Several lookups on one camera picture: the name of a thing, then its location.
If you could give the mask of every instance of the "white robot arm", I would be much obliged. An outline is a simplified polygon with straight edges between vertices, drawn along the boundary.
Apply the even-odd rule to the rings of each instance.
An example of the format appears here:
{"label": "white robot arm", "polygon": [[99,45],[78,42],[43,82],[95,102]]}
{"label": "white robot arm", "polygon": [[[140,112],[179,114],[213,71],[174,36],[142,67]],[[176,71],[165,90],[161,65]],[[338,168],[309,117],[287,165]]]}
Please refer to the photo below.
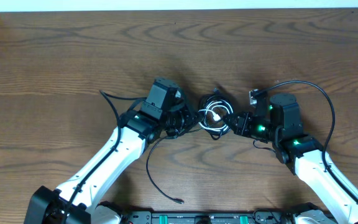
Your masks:
{"label": "white robot arm", "polygon": [[[304,153],[303,157],[295,159],[296,175],[311,187],[323,201],[338,223],[357,223],[358,204],[343,191],[331,175],[326,171],[321,161],[321,151],[314,150]],[[358,189],[342,174],[326,153],[326,160],[331,170],[346,187],[358,197]],[[297,216],[298,223],[317,223],[314,217]]]}
{"label": "white robot arm", "polygon": [[[111,150],[117,141],[117,129],[114,130],[100,151],[80,171],[57,187],[61,191],[60,197],[62,199],[69,201],[83,177]],[[117,149],[86,180],[73,201],[74,206],[83,203],[86,206],[85,211],[91,215],[117,177],[129,164],[138,159],[146,148],[146,141],[139,137],[139,133],[127,127],[122,128],[121,133],[122,136]]]}

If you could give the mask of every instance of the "wooden table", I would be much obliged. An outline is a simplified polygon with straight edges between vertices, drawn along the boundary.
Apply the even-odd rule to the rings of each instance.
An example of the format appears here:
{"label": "wooden table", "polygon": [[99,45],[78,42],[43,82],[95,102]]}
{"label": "wooden table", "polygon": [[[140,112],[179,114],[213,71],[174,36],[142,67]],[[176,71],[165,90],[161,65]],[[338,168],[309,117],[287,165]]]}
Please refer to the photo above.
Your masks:
{"label": "wooden table", "polygon": [[[0,13],[0,222],[22,223],[31,195],[54,189],[105,143],[115,118],[99,89],[146,96],[155,77],[197,101],[218,87],[236,110],[248,91],[292,79],[323,87],[336,109],[329,153],[358,187],[358,9]],[[321,142],[331,116],[321,93],[294,93]],[[114,101],[122,113],[129,102]],[[163,141],[104,196],[124,208],[245,211],[323,206],[268,151],[205,131]]]}

